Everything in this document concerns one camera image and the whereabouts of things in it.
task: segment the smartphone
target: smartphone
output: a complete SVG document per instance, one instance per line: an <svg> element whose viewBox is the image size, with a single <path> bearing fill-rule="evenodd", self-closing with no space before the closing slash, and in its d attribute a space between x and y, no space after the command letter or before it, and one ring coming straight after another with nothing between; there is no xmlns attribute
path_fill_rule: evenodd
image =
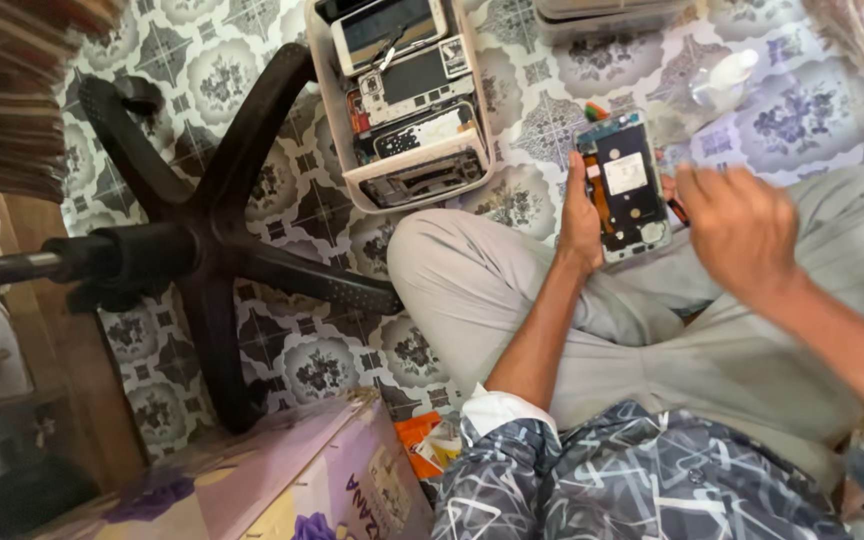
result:
<svg viewBox="0 0 864 540"><path fill-rule="evenodd" d="M442 0L378 0L332 23L332 41L346 77L374 67L382 50L393 58L429 43L449 31Z"/></svg>
<svg viewBox="0 0 864 540"><path fill-rule="evenodd" d="M645 127L645 113L616 112L575 131L587 193L602 222L606 263L619 263L672 242L662 179Z"/></svg>

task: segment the cardboard box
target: cardboard box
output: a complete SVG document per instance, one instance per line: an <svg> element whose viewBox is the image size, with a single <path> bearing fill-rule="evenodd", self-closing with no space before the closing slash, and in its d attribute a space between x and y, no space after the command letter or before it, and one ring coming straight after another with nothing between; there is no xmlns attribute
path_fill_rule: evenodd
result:
<svg viewBox="0 0 864 540"><path fill-rule="evenodd" d="M37 538L394 540L432 519L378 390L360 388L186 448Z"/></svg>

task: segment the hand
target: hand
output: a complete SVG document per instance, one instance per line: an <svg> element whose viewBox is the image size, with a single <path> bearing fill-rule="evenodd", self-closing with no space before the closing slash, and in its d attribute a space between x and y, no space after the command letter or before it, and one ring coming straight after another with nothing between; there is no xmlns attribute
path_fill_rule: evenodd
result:
<svg viewBox="0 0 864 540"><path fill-rule="evenodd" d="M808 279L795 261L799 216L784 190L741 168L679 166L676 184L699 261L740 302L767 311Z"/></svg>
<svg viewBox="0 0 864 540"><path fill-rule="evenodd" d="M568 155L557 256L575 264L583 276L592 274L604 263L601 230L599 212L586 193L586 165L582 155L572 151Z"/></svg>

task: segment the floral tile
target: floral tile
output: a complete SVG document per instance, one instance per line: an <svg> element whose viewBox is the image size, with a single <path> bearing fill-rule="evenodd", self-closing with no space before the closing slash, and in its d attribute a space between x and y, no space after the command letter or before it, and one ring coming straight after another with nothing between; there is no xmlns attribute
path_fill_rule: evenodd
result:
<svg viewBox="0 0 864 540"><path fill-rule="evenodd" d="M805 0L814 3L816 0ZM442 204L486 215L548 244L557 237L567 155L587 100L609 109L692 111L694 71L731 52L762 60L755 92L659 166L745 164L792 184L864 163L864 65L808 17L803 0L697 0L663 32L540 43L527 0L466 0L496 164L487 185ZM165 98L143 132L195 186L262 69L306 42L299 0L136 0L121 28L85 43L57 94L65 124L70 235L143 222L78 103L83 77L148 78ZM301 92L246 210L260 241L337 268L388 278L386 250L405 213L352 205L321 98ZM245 279L236 282L249 399L280 411L344 388L380 389L394 420L454 412L463 397L407 313L384 317ZM182 298L172 287L127 313L101 313L139 432L161 458L215 430Z"/></svg>

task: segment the patterned shirt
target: patterned shirt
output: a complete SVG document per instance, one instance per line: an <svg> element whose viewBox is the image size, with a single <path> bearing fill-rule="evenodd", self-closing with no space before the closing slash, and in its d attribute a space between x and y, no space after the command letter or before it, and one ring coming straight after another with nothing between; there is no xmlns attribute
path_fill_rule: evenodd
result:
<svg viewBox="0 0 864 540"><path fill-rule="evenodd" d="M479 387L462 413L433 539L852 537L810 477L689 411L623 400L558 434L545 411Z"/></svg>

